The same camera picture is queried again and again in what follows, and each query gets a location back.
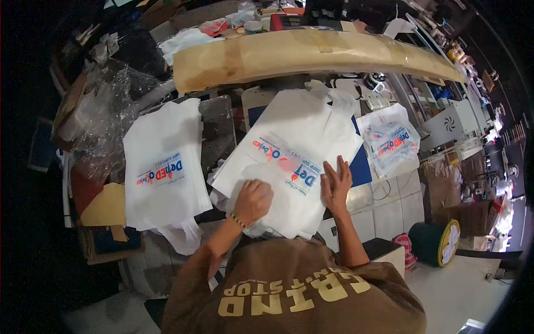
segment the white tile floor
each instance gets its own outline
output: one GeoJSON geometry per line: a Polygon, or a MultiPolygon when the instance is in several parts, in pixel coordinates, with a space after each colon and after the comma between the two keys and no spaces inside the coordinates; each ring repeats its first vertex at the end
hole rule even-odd
{"type": "MultiPolygon", "coordinates": [[[[375,237],[391,240],[403,232],[408,233],[415,223],[425,221],[417,170],[374,184],[373,196],[374,205],[351,212],[352,224],[362,242],[375,237]]],[[[333,220],[323,221],[319,234],[336,250],[339,246],[332,226],[333,220]]]]}

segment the stack of bags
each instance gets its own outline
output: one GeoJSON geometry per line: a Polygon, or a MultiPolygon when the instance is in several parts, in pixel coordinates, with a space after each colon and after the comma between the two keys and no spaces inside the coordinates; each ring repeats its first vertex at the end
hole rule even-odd
{"type": "Polygon", "coordinates": [[[228,197],[227,213],[245,180],[271,185],[269,213],[246,234],[310,239],[317,232],[325,211],[320,198],[323,161],[336,168],[342,155],[350,163],[362,144],[351,122],[356,103],[353,96],[324,85],[275,96],[211,183],[228,197]]]}
{"type": "Polygon", "coordinates": [[[193,217],[212,209],[200,167],[199,103],[167,102],[139,117],[124,137],[126,224],[156,230],[185,255],[200,245],[193,217]]]}
{"type": "Polygon", "coordinates": [[[419,160],[420,136],[408,120],[406,108],[398,103],[356,119],[364,145],[378,177],[395,170],[407,160],[419,160]]]}

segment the hand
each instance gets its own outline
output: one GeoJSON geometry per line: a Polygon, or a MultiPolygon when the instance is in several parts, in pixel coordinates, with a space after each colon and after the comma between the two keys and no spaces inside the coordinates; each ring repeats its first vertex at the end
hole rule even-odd
{"type": "Polygon", "coordinates": [[[247,180],[239,192],[233,213],[249,227],[269,212],[273,195],[268,183],[258,179],[247,180]]]}
{"type": "Polygon", "coordinates": [[[321,196],[326,207],[334,216],[339,216],[347,211],[345,202],[347,201],[349,189],[352,186],[349,163],[343,161],[341,156],[338,156],[337,164],[341,170],[339,175],[327,161],[323,163],[325,174],[321,174],[321,196]]]}

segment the wristband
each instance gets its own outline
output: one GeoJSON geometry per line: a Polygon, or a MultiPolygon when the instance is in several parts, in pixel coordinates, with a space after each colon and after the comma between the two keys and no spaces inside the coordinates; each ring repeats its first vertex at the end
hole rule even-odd
{"type": "Polygon", "coordinates": [[[235,215],[235,213],[232,212],[232,213],[230,214],[230,217],[232,217],[232,218],[235,220],[235,222],[236,222],[237,224],[239,224],[239,226],[243,227],[244,229],[247,228],[247,227],[245,226],[245,224],[244,224],[239,218],[237,218],[237,216],[235,215]]]}

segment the person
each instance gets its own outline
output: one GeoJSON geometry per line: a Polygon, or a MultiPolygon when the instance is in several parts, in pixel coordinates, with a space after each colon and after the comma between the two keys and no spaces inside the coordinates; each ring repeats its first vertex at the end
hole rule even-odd
{"type": "Polygon", "coordinates": [[[321,197],[337,226],[339,258],[315,239],[254,242],[232,252],[210,292],[207,278],[222,256],[271,206],[271,187],[246,181],[232,215],[179,271],[161,332],[425,333],[421,302],[395,267],[369,261],[345,206],[349,165],[337,162],[339,173],[324,163],[321,197]]]}

